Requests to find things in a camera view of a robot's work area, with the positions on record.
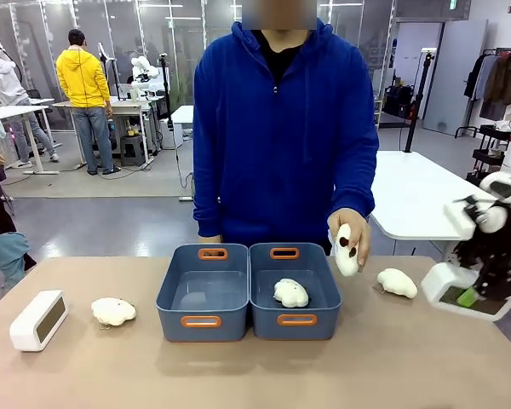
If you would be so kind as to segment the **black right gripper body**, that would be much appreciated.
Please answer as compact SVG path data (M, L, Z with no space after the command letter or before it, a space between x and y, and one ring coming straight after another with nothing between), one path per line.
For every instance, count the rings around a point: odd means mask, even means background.
M472 288L481 297L502 301L511 296L511 204L490 203L483 210L470 195L462 200L462 214L475 224L470 239L453 253L462 268L480 267Z

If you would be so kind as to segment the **person's left hand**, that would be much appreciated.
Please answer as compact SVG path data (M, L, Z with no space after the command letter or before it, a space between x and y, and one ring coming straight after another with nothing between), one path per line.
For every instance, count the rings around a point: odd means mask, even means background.
M338 250L336 261L349 259L348 275L362 271L370 254L370 225L356 210L341 208L328 217L331 238Z

